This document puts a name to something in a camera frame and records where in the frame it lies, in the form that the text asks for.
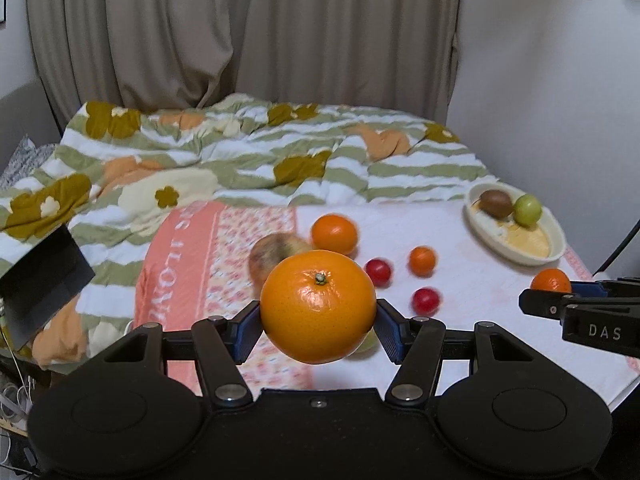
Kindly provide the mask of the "small mandarin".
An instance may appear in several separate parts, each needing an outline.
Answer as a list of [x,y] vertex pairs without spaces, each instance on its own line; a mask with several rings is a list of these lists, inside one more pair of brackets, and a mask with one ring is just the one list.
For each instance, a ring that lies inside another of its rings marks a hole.
[[437,254],[428,246],[416,246],[409,254],[408,268],[419,278],[428,278],[436,268]]
[[560,292],[561,294],[570,294],[573,291],[568,276],[562,270],[555,268],[541,270],[532,279],[529,288],[545,292]]

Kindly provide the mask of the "red cherry tomato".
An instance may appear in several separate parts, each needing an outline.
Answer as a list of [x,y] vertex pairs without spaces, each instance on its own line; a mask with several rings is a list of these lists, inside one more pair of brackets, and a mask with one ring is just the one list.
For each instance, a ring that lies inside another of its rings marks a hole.
[[411,307],[416,315],[433,316],[438,311],[441,302],[442,297],[436,289],[422,287],[413,293]]
[[393,277],[392,265],[382,258],[373,258],[364,265],[364,270],[369,275],[375,287],[386,288]]

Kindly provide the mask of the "green apple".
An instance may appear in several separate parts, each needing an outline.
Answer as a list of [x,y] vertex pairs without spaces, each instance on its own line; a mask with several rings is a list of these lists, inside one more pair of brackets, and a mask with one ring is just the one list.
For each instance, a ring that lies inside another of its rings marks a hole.
[[361,356],[366,354],[378,346],[378,336],[376,336],[375,330],[369,330],[364,337],[362,343],[354,350],[349,356],[354,358],[355,356]]
[[520,226],[533,229],[541,216],[541,202],[532,194],[520,196],[513,205],[513,219]]

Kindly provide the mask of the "large orange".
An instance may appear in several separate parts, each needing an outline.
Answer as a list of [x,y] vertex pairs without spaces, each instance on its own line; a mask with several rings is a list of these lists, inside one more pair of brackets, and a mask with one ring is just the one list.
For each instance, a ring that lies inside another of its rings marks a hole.
[[351,258],[312,250],[284,259],[269,273],[259,311],[267,337],[281,352],[324,364],[349,356],[366,339],[376,291]]

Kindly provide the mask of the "reddish yellow apple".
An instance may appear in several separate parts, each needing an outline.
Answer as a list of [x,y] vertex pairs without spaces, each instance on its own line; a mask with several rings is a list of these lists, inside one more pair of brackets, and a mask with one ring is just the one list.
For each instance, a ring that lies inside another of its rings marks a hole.
[[301,237],[287,232],[266,235],[258,240],[250,250],[247,265],[250,279],[256,292],[264,286],[271,271],[283,260],[310,252],[311,244]]

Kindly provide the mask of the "white plate with duck print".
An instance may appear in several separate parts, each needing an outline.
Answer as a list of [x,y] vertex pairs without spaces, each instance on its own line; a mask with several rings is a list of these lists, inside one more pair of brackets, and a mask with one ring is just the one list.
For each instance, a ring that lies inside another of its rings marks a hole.
[[500,191],[513,203],[524,195],[519,188],[501,182],[482,182],[466,192],[463,214],[474,234],[491,250],[521,266],[546,266],[558,261],[567,248],[558,220],[546,207],[531,229],[520,226],[513,216],[499,220],[480,209],[480,196],[487,191]]

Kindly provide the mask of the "small mandarin on cloth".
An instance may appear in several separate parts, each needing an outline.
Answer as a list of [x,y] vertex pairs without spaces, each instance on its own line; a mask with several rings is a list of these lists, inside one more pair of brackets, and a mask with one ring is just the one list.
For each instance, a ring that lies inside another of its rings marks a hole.
[[409,254],[408,268],[419,278],[428,278],[436,268],[437,254],[428,246],[416,246]]

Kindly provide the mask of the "green apple in plate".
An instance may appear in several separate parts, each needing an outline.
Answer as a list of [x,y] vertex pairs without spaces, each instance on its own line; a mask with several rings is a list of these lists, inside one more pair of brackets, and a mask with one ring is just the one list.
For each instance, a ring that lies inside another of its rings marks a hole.
[[513,205],[513,219],[520,226],[533,229],[541,216],[541,202],[532,194],[520,196]]

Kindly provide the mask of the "brown kiwi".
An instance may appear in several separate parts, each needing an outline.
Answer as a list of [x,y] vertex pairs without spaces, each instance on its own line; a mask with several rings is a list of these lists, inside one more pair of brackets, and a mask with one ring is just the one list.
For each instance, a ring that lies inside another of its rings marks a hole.
[[511,197],[501,190],[486,190],[480,194],[478,208],[489,214],[492,218],[503,220],[510,217],[513,212]]

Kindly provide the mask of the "medium orange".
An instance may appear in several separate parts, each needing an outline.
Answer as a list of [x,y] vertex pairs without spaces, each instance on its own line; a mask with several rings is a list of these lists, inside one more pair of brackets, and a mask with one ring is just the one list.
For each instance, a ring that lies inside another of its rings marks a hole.
[[357,226],[340,214],[325,214],[314,222],[310,230],[315,248],[351,255],[359,240]]

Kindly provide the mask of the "black box at left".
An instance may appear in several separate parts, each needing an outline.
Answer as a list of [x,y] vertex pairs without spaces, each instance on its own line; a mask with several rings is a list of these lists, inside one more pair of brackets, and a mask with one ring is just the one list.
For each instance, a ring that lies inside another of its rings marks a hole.
[[1,277],[1,303],[14,350],[21,350],[94,278],[65,224]]

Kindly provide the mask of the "green striped floral blanket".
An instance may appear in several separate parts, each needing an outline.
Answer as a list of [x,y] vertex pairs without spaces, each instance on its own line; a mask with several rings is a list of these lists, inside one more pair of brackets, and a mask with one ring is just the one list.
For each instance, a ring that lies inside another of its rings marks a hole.
[[231,206],[456,200],[490,180],[451,132],[399,110],[271,103],[235,93],[202,110],[143,114],[85,103],[38,168],[1,193],[1,266],[58,226],[92,281],[29,338],[48,367],[90,358],[122,336],[151,240],[171,211]]

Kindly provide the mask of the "grey sofa backrest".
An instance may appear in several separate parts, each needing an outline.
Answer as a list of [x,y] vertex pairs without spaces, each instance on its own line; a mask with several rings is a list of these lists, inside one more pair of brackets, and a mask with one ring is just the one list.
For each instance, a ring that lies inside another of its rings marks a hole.
[[23,84],[0,101],[1,170],[5,170],[24,136],[35,146],[58,143],[61,130],[39,78]]

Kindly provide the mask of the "beige curtain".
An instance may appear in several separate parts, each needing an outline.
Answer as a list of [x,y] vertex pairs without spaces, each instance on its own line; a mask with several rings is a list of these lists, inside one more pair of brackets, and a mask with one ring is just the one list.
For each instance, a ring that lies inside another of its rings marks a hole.
[[460,0],[26,0],[60,125],[88,101],[365,105],[442,120]]

